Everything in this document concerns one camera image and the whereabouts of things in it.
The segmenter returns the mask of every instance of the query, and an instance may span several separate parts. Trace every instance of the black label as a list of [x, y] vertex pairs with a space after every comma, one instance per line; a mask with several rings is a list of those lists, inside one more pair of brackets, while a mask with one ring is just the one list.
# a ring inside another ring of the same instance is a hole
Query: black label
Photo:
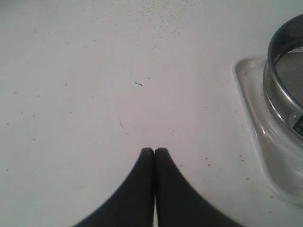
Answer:
[[299, 118], [299, 120], [296, 122], [296, 124], [293, 127], [293, 130], [296, 131], [300, 136], [303, 137], [303, 116]]

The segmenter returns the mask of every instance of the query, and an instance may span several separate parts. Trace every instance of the sieve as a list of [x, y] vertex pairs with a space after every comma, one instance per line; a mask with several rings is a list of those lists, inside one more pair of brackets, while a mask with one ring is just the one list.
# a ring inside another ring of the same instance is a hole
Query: sieve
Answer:
[[271, 113], [291, 135], [303, 140], [303, 14], [286, 22], [272, 37], [263, 89]]

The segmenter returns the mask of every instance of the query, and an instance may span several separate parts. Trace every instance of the white table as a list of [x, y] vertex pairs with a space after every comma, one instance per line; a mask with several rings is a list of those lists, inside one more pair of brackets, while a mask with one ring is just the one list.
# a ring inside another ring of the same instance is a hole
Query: white table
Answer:
[[301, 0], [2, 1], [0, 226], [77, 223], [142, 147], [168, 148], [189, 183], [244, 226], [302, 226], [301, 208], [271, 198], [230, 73], [235, 60], [266, 54], [302, 9]]

